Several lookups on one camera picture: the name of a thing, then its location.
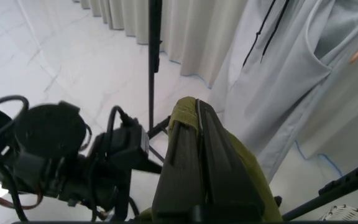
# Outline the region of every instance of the brown cable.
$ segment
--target brown cable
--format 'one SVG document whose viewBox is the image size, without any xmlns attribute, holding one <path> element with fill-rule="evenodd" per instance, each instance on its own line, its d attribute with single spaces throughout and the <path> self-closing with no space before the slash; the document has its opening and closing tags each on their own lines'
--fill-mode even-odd
<svg viewBox="0 0 358 224">
<path fill-rule="evenodd" d="M 34 205 L 23 205 L 22 206 L 23 210 L 31 210 L 31 209 L 37 207 L 42 202 L 42 199 L 44 199 L 44 196 L 41 193 L 40 187 L 37 186 L 37 202 Z M 3 199 L 1 197 L 0 197 L 0 205 L 2 205 L 3 207 L 6 207 L 6 208 L 14 208 L 14 205 L 12 202 L 10 202 L 6 199 Z"/>
</svg>

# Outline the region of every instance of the marble floor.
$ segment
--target marble floor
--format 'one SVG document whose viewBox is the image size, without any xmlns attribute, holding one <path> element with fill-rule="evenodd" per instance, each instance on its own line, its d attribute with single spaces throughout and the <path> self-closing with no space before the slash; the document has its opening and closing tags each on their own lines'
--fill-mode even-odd
<svg viewBox="0 0 358 224">
<path fill-rule="evenodd" d="M 82 10 L 71 0 L 0 0 L 0 97 L 24 95 L 31 105 L 60 100 L 73 103 L 81 108 L 80 114 L 94 136 L 105 130 L 114 105 L 149 128 L 147 57 L 146 45 L 137 45 L 135 38 L 126 37 L 121 30 L 109 30 L 102 18 L 93 17 L 90 10 Z M 160 54 L 160 71 L 155 76 L 155 122 L 166 118 L 184 96 L 208 98 L 210 90 L 202 80 L 180 76 L 179 70 L 179 64 Z M 14 116 L 19 107 L 18 103 L 6 103 L 0 109 Z M 160 134 L 150 143 L 165 155 L 166 136 Z M 337 177 L 324 159 L 305 161 L 294 146 L 270 185 L 275 195 L 283 197 L 280 209 L 285 213 L 317 196 L 318 189 Z M 157 182 L 157 175 L 133 174 L 131 197 L 140 210 L 150 207 Z M 34 200 L 31 195 L 22 196 L 23 203 Z M 336 204 L 348 201 L 358 206 L 358 192 Z M 315 220 L 328 208 L 302 219 Z M 68 208 L 66 203 L 50 198 L 26 214 L 30 220 L 90 218 L 87 208 Z M 13 210 L 0 207 L 0 223 L 16 220 Z"/>
</svg>

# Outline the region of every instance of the beige curtain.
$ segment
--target beige curtain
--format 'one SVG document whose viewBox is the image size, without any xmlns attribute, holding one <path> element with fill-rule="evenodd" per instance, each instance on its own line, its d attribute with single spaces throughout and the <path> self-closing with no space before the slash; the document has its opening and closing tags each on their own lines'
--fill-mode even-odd
<svg viewBox="0 0 358 224">
<path fill-rule="evenodd" d="M 180 75 L 199 75 L 209 87 L 232 42 L 246 0 L 163 0 L 160 49 L 181 64 Z M 148 43 L 147 0 L 81 0 L 110 29 Z"/>
</svg>

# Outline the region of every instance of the black drawstring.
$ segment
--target black drawstring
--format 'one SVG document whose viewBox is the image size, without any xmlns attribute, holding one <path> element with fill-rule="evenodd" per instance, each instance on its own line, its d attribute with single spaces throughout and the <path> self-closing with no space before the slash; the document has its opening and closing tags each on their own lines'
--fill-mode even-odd
<svg viewBox="0 0 358 224">
<path fill-rule="evenodd" d="M 269 16 L 270 11 L 272 10 L 273 5 L 274 5 L 275 2 L 276 2 L 276 0 L 273 0 L 273 1 L 272 1 L 271 5 L 270 5 L 270 7 L 269 7 L 269 9 L 268 9 L 268 11 L 267 11 L 267 13 L 266 13 L 266 16 L 265 16 L 265 18 L 264 18 L 264 21 L 262 22 L 262 25 L 260 26 L 259 31 L 256 33 L 255 41 L 254 41 L 254 43 L 252 44 L 252 47 L 251 47 L 251 49 L 249 50 L 249 52 L 248 52 L 248 54 L 247 54 L 247 57 L 246 57 L 246 59 L 244 60 L 244 63 L 242 64 L 242 66 L 244 66 L 244 65 L 246 64 L 246 61 L 248 60 L 249 55 L 251 54 L 252 50 L 254 49 L 255 44 L 256 44 L 256 41 L 258 40 L 258 36 L 260 35 L 260 32 L 261 32 L 262 29 L 264 28 L 265 22 L 266 22 L 266 20 L 267 20 L 267 18 L 268 18 L 268 16 Z"/>
<path fill-rule="evenodd" d="M 283 15 L 284 15 L 284 11 L 285 11 L 285 9 L 287 8 L 287 5 L 288 5 L 288 2 L 289 2 L 289 1 L 290 1 L 290 0 L 286 0 L 286 1 L 285 1 L 285 4 L 284 4 L 284 6 L 283 6 L 283 9 L 281 10 L 280 16 L 278 17 L 278 20 L 277 20 L 277 22 L 276 22 L 276 26 L 274 27 L 274 30 L 273 30 L 273 32 L 272 32 L 272 35 L 270 35 L 270 37 L 268 38 L 268 41 L 267 41 L 266 46 L 265 46 L 265 48 L 264 48 L 264 51 L 263 51 L 263 53 L 262 53 L 262 58 L 264 57 L 264 55 L 265 55 L 265 53 L 266 53 L 266 50 L 267 50 L 267 47 L 269 46 L 270 41 L 272 41 L 273 36 L 274 36 L 274 34 L 276 33 L 276 31 L 277 31 L 278 25 L 280 24 L 281 18 L 282 18 Z"/>
</svg>

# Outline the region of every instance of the gray garment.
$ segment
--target gray garment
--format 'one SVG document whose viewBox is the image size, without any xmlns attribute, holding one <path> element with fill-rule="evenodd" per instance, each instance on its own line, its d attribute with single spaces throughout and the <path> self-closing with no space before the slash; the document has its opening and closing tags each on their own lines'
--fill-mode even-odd
<svg viewBox="0 0 358 224">
<path fill-rule="evenodd" d="M 270 181 L 333 71 L 358 49 L 358 1 L 278 0 L 254 49 L 271 1 L 249 1 L 209 103 L 223 125 L 252 151 Z"/>
</svg>

